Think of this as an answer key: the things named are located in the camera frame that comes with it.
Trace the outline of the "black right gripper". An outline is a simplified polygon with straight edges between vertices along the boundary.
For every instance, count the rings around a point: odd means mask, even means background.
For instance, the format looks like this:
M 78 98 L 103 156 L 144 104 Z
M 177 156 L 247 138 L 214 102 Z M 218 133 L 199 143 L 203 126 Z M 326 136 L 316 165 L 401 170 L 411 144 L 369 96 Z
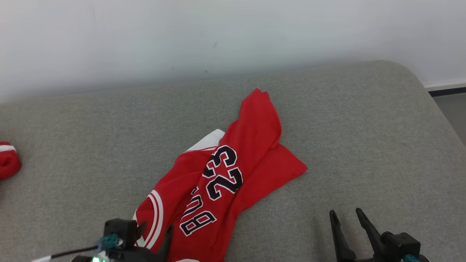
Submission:
M 381 234 L 367 218 L 366 214 L 361 208 L 356 208 L 356 214 L 358 216 L 361 227 L 366 231 L 368 239 L 371 243 L 371 247 L 374 251 L 373 257 L 358 259 L 356 254 L 349 248 L 348 243 L 341 230 L 340 221 L 334 210 L 329 211 L 329 218 L 331 221 L 331 230 L 333 237 L 333 245 L 336 252 L 337 262 L 385 262 L 383 256 L 384 244 L 381 241 Z

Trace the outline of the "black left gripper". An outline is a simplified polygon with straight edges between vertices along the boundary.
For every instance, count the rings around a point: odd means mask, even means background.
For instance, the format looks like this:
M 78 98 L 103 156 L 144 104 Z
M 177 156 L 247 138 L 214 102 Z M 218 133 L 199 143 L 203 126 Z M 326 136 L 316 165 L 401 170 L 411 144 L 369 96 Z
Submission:
M 147 222 L 138 224 L 137 239 L 143 237 Z M 144 247 L 131 247 L 129 249 L 108 249 L 107 257 L 111 262 L 166 262 L 169 257 L 170 244 L 173 238 L 173 225 L 169 225 L 158 252 L 153 253 Z

